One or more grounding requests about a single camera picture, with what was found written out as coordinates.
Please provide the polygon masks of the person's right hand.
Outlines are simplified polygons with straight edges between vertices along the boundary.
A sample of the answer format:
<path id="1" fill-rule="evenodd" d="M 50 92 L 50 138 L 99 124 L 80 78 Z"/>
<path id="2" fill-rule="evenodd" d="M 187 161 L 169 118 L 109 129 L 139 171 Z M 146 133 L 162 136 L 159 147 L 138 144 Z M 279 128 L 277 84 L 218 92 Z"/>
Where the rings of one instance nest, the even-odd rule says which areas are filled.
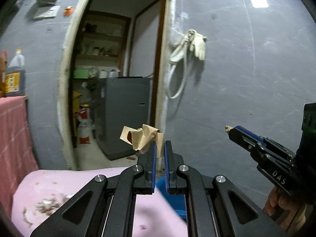
<path id="1" fill-rule="evenodd" d="M 281 193 L 274 186 L 263 207 L 263 212 L 272 217 L 276 213 L 277 206 L 284 210 L 282 219 L 281 217 L 277 219 L 278 225 L 286 231 L 288 236 L 293 236 L 306 222 L 305 212 L 307 205 L 293 201 L 291 197 Z"/>

